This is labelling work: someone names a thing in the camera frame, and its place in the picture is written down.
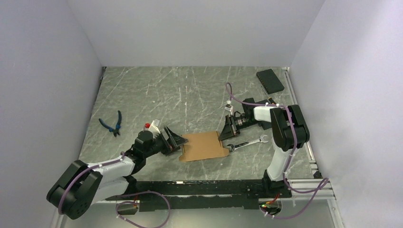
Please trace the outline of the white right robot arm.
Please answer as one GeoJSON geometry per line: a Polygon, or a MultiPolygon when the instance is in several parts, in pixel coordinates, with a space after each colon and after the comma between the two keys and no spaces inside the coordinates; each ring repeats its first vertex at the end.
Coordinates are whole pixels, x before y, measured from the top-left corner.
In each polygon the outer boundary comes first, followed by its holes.
{"type": "Polygon", "coordinates": [[[273,136],[275,153],[262,179],[262,192],[274,197],[280,188],[288,186],[287,173],[298,149],[309,141],[310,133],[300,107],[279,105],[273,100],[255,103],[252,98],[242,101],[244,109],[239,115],[225,117],[225,125],[219,135],[224,141],[240,134],[240,131],[257,123],[268,123],[273,136]]]}

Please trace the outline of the brown cardboard paper box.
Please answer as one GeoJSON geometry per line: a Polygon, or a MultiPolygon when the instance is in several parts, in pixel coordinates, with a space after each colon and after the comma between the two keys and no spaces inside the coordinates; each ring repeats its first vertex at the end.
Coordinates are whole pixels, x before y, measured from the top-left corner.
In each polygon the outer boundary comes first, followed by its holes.
{"type": "Polygon", "coordinates": [[[182,155],[179,156],[181,162],[222,158],[230,153],[219,140],[217,131],[184,134],[182,137],[188,142],[182,146],[182,155]]]}

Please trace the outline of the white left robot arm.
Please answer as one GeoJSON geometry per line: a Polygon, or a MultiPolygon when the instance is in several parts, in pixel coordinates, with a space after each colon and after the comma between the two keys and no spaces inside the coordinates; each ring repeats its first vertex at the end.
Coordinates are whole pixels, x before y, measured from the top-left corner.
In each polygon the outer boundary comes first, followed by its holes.
{"type": "Polygon", "coordinates": [[[60,215],[77,219],[100,200],[119,195],[126,200],[133,198],[137,191],[133,174],[145,166],[146,159],[158,153],[170,155],[188,142],[168,127],[163,130],[141,131],[132,146],[117,158],[97,163],[72,162],[48,191],[46,200],[60,215]]]}

